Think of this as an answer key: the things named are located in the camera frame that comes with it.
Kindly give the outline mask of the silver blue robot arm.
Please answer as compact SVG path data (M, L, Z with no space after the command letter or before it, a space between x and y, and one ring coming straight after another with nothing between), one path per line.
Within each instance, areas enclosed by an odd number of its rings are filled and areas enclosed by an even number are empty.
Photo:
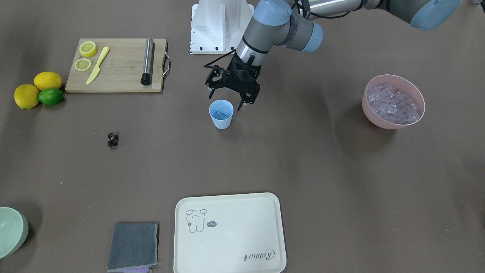
M215 90L227 88L239 93L238 108L254 104L260 91L257 78L261 65L273 46L300 52L315 52L324 32L315 18L338 19L361 9L387 11L419 30L440 26L459 7L459 0L261 0L241 37L232 50L227 68L215 64L206 86L211 98Z

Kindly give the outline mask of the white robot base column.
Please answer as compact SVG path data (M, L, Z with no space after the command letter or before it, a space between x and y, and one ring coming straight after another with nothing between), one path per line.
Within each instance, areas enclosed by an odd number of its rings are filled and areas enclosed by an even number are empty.
M246 0L200 0L192 5L191 54L226 54L235 50L252 18Z

